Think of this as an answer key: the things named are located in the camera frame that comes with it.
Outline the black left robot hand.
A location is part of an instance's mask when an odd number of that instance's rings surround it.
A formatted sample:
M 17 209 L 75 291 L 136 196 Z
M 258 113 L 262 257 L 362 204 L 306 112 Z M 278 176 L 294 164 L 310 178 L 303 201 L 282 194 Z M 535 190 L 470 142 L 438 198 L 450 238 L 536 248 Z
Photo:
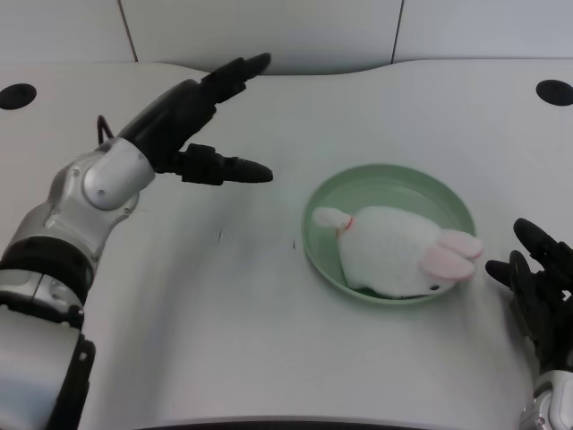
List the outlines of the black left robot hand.
M 221 104 L 246 89 L 271 62 L 263 53 L 220 66 L 200 81 L 185 80 L 147 106 L 118 134 L 133 144 L 158 174 L 174 174 L 186 183 L 223 185 L 269 183 L 272 171 L 257 162 L 224 157 L 206 145 L 188 143 Z

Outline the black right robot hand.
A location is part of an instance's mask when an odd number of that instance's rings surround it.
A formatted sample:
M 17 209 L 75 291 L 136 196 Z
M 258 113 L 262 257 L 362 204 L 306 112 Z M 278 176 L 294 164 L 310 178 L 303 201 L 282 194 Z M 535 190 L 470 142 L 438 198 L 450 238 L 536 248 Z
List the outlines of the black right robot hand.
M 490 260 L 486 272 L 508 287 L 535 347 L 540 372 L 572 370 L 572 248 L 558 242 L 527 219 L 513 226 L 519 242 L 543 269 L 531 272 L 518 250 L 507 262 Z

